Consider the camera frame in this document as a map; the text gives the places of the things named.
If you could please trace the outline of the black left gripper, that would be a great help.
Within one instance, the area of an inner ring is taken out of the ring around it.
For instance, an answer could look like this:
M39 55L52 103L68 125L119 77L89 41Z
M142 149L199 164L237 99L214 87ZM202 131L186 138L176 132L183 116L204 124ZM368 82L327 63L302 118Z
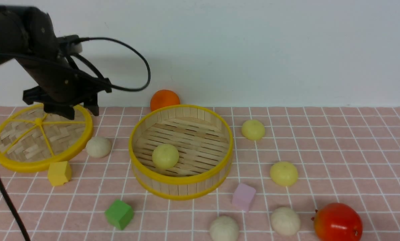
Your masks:
M84 108L93 116L99 116L98 92L112 92L110 87L90 81L90 75L74 73L73 70L80 69L73 57L58 58L53 66L46 64L43 59L23 60L22 67L38 84L37 87L24 90L22 100L28 105L44 103L43 110L47 114L74 120L74 107L84 103Z

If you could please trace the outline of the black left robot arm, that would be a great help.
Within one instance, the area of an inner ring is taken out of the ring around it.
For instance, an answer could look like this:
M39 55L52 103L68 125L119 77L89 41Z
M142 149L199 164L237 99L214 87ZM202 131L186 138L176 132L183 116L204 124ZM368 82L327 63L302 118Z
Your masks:
M98 116L98 93L110 93L110 81L81 52L79 36L57 37L48 13L0 5L0 65L14 59L37 83L23 91L27 105L41 103L44 112L73 120L81 104Z

